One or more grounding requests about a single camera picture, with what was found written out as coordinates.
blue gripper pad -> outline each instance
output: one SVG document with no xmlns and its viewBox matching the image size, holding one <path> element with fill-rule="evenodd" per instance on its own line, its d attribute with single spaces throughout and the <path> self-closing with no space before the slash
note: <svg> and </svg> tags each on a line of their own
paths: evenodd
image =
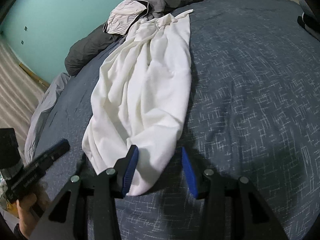
<svg viewBox="0 0 320 240">
<path fill-rule="evenodd" d="M 122 187 L 121 194 L 123 197 L 129 192 L 132 178 L 133 178 L 133 174 L 134 174 L 134 171 L 136 170 L 136 167 L 138 164 L 138 158 L 139 158 L 138 147 L 135 145 L 132 145 L 131 147 L 133 147 L 133 154 L 132 154 L 131 160 L 129 162 L 129 165 L 124 173 L 123 181 L 122 181 L 123 187 Z"/>
<path fill-rule="evenodd" d="M 182 147 L 182 169 L 186 176 L 186 180 L 191 194 L 194 196 L 194 198 L 198 198 L 199 192 L 196 175 L 192 168 L 187 151 L 184 147 Z"/>
</svg>

black object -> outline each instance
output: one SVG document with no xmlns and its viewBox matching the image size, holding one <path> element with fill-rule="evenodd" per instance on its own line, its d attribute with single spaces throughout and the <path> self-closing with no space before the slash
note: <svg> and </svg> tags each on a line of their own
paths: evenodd
<svg viewBox="0 0 320 240">
<path fill-rule="evenodd" d="M 70 145 L 63 139 L 24 168 L 14 129 L 0 129 L 0 171 L 8 186 L 5 192 L 7 200 L 14 203 L 29 194 L 46 170 L 68 150 Z M 39 217 L 43 214 L 37 203 L 32 209 Z"/>
<path fill-rule="evenodd" d="M 23 162 L 13 128 L 0 129 L 0 172 L 11 187 L 23 172 Z"/>
<path fill-rule="evenodd" d="M 125 158 L 100 175 L 81 178 L 75 174 L 44 212 L 30 240 L 76 240 L 87 238 L 86 199 L 94 198 L 95 240 L 121 240 L 114 198 L 129 192 L 139 151 L 132 145 Z"/>
<path fill-rule="evenodd" d="M 318 215 L 316 221 L 313 223 L 312 227 L 305 235 L 303 240 L 318 240 L 320 232 L 320 214 Z"/>
<path fill-rule="evenodd" d="M 95 56 L 117 41 L 121 35 L 103 32 L 104 24 L 93 30 L 88 36 L 77 41 L 70 48 L 64 65 L 70 76 L 76 76 Z"/>
<path fill-rule="evenodd" d="M 304 14 L 302 14 L 302 20 L 311 29 L 313 29 L 314 31 L 320 33 L 320 23 L 317 22 L 315 19 L 310 17 L 308 14 L 304 13 Z"/>
<path fill-rule="evenodd" d="M 4 220 L 2 214 L 0 213 L 0 236 L 4 240 L 17 240 L 15 235 L 12 233 L 11 229 Z"/>
<path fill-rule="evenodd" d="M 149 11 L 151 10 L 151 5 L 147 1 L 137 0 L 137 2 L 139 2 L 143 6 L 145 6 L 145 9 L 134 19 L 134 21 L 130 24 L 130 26 L 128 27 L 128 29 L 127 29 L 127 31 L 125 32 L 124 35 L 127 35 L 129 33 L 129 30 L 130 30 L 131 26 L 134 25 L 142 17 L 148 15 Z M 103 32 L 104 33 L 107 33 L 107 28 L 108 28 L 108 20 L 106 20 L 106 22 L 105 22 L 105 24 L 103 26 Z"/>
<path fill-rule="evenodd" d="M 224 240 L 226 232 L 226 198 L 231 200 L 232 240 L 288 240 L 271 208 L 246 177 L 221 177 L 212 169 L 190 161 L 182 149 L 182 166 L 190 192 L 205 199 L 199 240 Z"/>
</svg>

metal screw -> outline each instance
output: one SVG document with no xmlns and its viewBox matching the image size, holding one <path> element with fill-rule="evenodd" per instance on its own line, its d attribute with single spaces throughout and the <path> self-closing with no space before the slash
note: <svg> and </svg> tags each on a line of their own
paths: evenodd
<svg viewBox="0 0 320 240">
<path fill-rule="evenodd" d="M 249 182 L 249 179 L 247 177 L 241 177 L 240 182 L 243 184 L 247 184 Z"/>
<path fill-rule="evenodd" d="M 78 175 L 74 175 L 74 176 L 71 177 L 70 180 L 71 180 L 72 183 L 75 183 L 75 182 L 78 182 L 79 179 L 80 179 L 80 177 Z"/>
<path fill-rule="evenodd" d="M 109 168 L 106 170 L 106 174 L 108 175 L 113 175 L 116 173 L 116 170 L 114 168 Z"/>
<path fill-rule="evenodd" d="M 211 169 L 206 169 L 206 170 L 204 170 L 204 174 L 207 176 L 212 176 L 214 174 L 214 172 Z"/>
</svg>

black device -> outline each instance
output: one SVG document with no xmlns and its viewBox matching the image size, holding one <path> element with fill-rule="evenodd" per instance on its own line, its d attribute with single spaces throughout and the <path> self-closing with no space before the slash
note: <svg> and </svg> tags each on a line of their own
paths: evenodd
<svg viewBox="0 0 320 240">
<path fill-rule="evenodd" d="M 246 177 L 222 177 L 191 160 L 182 148 L 182 167 L 194 198 L 205 199 L 199 240 L 288 240 L 280 222 Z M 229 213 L 226 215 L 226 199 Z"/>
<path fill-rule="evenodd" d="M 63 139 L 24 168 L 14 129 L 0 129 L 0 171 L 8 186 L 5 192 L 7 200 L 14 203 L 29 194 L 46 170 L 69 150 L 68 141 Z M 43 211 L 38 204 L 32 208 L 37 216 L 42 216 Z"/>
<path fill-rule="evenodd" d="M 121 240 L 115 198 L 129 192 L 138 158 L 137 146 L 131 145 L 125 158 L 98 176 L 82 177 L 79 170 L 44 212 L 29 239 L 87 239 L 86 201 L 93 196 L 94 239 Z"/>
</svg>

crumpled fabric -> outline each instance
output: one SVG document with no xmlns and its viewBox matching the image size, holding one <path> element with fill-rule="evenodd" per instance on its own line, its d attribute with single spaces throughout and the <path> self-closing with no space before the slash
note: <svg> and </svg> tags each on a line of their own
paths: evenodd
<svg viewBox="0 0 320 240">
<path fill-rule="evenodd" d="M 147 1 L 151 7 L 146 15 L 148 20 L 153 18 L 160 18 L 164 15 L 165 1 L 164 0 L 143 0 Z"/>
<path fill-rule="evenodd" d="M 70 76 L 68 74 L 59 74 L 52 81 L 48 90 L 44 94 L 42 101 L 39 103 L 35 112 L 33 113 L 24 146 L 24 156 L 27 164 L 33 160 L 44 125 L 69 80 Z"/>
<path fill-rule="evenodd" d="M 138 1 L 122 1 L 111 11 L 103 31 L 109 34 L 125 35 L 134 20 L 144 10 L 146 7 Z"/>
<path fill-rule="evenodd" d="M 129 195 L 155 184 L 181 136 L 191 86 L 192 11 L 138 20 L 100 67 L 82 149 L 99 174 L 138 146 Z"/>
<path fill-rule="evenodd" d="M 90 60 L 117 41 L 121 35 L 103 32 L 104 23 L 93 30 L 88 36 L 73 44 L 64 65 L 70 76 L 76 76 Z"/>
</svg>

